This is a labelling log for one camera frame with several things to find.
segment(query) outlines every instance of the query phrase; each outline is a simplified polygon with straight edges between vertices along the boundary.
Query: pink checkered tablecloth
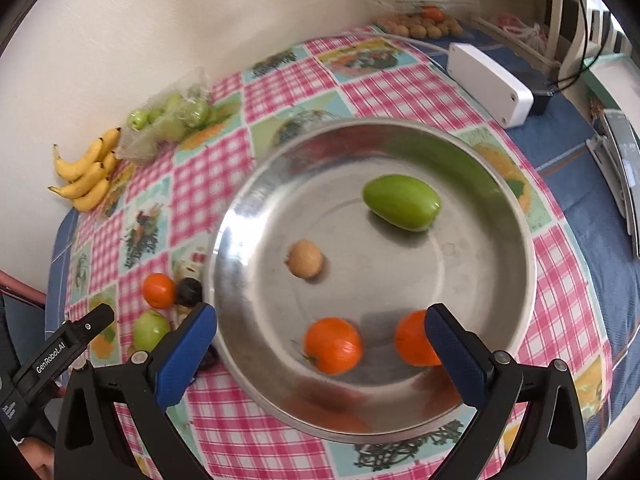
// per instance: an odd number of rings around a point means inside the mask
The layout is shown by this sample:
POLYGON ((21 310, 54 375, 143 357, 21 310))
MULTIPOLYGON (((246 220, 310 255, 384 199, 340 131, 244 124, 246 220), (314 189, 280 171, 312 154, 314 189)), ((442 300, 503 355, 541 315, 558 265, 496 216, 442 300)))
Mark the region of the pink checkered tablecloth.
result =
MULTIPOLYGON (((561 357, 574 374, 584 416, 598 411, 611 384, 610 347, 562 211, 501 127, 428 57, 383 38, 314 40, 223 79, 212 98, 232 113, 221 114, 224 120, 210 136, 165 150, 146 168, 122 164, 105 202, 79 220, 66 316, 78 319, 105 302, 117 318, 116 337, 100 348, 92 344, 94 364, 126 359, 133 321, 147 308, 140 292, 145 276, 164 272, 179 279, 202 270, 210 233, 257 159, 311 122, 407 118, 452 133, 519 182, 514 192, 534 238, 538 288, 518 360, 546 365, 561 357), (153 225, 142 238, 136 235, 141 218, 153 225)), ((118 414, 141 469, 159 478, 126 408, 118 407, 118 414)), ((337 444, 267 415, 219 366, 199 376, 168 415, 214 478, 417 480, 437 468, 473 410, 413 439, 411 453, 401 444, 337 444)), ((522 410, 515 410, 484 476, 498 471, 521 417, 522 410)))

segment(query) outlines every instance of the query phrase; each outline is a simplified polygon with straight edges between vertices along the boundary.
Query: metal bowl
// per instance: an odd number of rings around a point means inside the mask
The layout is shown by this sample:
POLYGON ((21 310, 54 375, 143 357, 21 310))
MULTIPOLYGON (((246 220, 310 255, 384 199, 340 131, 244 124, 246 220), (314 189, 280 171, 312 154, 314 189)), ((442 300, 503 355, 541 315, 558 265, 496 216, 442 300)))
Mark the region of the metal bowl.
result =
POLYGON ((440 301, 489 349, 515 354, 535 280, 524 215, 478 154, 424 124, 371 118, 323 124, 257 168, 223 218, 205 291, 218 313, 214 343, 255 402, 305 433, 374 444, 431 431, 461 409, 442 367, 398 356, 399 319, 440 301), (440 195, 427 232, 400 230, 362 201, 362 187, 388 173, 440 195), (326 258, 310 282, 284 264, 301 238, 326 258), (340 376, 302 352, 306 329, 327 316, 349 319, 364 341, 362 361, 340 376))

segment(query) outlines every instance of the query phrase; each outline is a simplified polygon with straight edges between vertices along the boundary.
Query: blue gripper pad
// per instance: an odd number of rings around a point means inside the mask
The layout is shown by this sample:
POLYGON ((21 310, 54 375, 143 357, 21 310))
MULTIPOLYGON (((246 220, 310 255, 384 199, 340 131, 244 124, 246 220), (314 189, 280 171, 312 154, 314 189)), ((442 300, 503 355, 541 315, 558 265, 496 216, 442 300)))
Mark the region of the blue gripper pad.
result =
MULTIPOLYGON (((466 332, 441 303, 427 309, 424 331, 462 401, 480 410, 486 402, 487 376, 465 344, 475 334, 466 332)), ((486 348, 484 350, 488 359, 490 353, 486 348)))
POLYGON ((156 402, 161 410, 180 402, 216 335, 217 326, 216 310, 210 304, 205 305, 156 372, 156 402))

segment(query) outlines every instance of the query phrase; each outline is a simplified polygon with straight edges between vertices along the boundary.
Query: white box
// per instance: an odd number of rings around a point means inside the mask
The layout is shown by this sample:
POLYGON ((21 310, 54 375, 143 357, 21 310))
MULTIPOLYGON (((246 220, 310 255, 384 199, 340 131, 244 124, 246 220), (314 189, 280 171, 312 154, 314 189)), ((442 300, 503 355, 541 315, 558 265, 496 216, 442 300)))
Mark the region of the white box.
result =
POLYGON ((467 43, 451 43, 447 73, 489 112, 500 126, 520 126, 533 94, 516 76, 467 43))

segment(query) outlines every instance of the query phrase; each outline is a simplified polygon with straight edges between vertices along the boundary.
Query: bunch of bananas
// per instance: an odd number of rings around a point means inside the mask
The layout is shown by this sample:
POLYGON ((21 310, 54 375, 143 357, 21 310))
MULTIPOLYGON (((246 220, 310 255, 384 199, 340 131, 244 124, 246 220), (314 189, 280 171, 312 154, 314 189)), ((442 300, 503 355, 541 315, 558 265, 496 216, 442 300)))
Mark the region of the bunch of bananas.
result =
POLYGON ((62 160, 58 145, 53 145, 53 164, 56 173, 68 181, 63 187, 49 189, 63 198, 68 198, 78 211, 91 211, 109 190, 109 177, 119 163, 113 149, 120 138, 120 128, 107 130, 87 148, 75 162, 62 160))

